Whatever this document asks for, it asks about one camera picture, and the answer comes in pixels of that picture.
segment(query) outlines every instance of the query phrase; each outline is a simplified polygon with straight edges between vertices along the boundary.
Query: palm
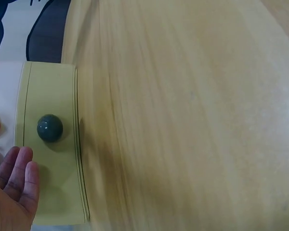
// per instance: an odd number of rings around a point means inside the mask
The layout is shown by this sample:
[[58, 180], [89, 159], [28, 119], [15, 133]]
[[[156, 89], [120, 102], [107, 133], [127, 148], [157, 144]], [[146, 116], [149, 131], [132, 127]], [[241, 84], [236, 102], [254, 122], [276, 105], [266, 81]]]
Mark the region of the palm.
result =
[[32, 150], [12, 148], [0, 166], [0, 231], [29, 231], [39, 198]]

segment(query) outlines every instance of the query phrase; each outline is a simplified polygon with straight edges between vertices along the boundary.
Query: round button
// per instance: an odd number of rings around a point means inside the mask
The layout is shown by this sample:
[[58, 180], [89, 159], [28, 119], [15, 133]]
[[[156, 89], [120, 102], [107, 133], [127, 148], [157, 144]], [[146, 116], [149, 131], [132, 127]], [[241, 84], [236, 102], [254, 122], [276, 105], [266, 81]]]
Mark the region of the round button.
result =
[[44, 115], [38, 122], [38, 135], [45, 142], [56, 142], [63, 134], [62, 121], [55, 115]]

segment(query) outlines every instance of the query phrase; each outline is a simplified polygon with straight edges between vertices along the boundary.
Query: light wood surface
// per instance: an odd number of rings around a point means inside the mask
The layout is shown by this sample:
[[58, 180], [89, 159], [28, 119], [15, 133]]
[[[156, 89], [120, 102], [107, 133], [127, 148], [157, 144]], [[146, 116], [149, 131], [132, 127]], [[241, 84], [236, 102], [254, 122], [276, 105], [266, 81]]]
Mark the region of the light wood surface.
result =
[[289, 231], [289, 0], [74, 0], [92, 230]]

